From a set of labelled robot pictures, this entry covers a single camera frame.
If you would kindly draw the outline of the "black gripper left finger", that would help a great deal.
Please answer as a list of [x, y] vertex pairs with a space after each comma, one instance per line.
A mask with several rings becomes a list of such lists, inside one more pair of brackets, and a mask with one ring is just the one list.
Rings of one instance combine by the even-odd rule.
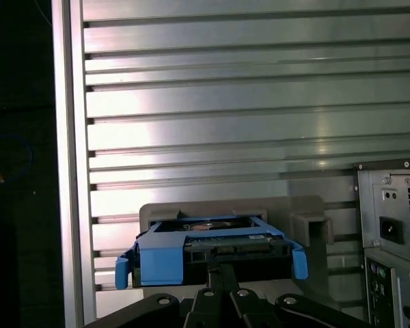
[[167, 293], [154, 294], [85, 326], [219, 327], [224, 294], [223, 265], [210, 264], [207, 285], [193, 299], [179, 301]]

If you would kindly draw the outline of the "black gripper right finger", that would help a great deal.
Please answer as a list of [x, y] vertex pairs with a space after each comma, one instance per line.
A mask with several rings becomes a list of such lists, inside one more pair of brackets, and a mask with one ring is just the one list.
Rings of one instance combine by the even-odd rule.
[[301, 295], [284, 294], [274, 303], [248, 289], [242, 289], [233, 266], [224, 265], [224, 288], [229, 294], [242, 327], [369, 327], [365, 321], [315, 302]]

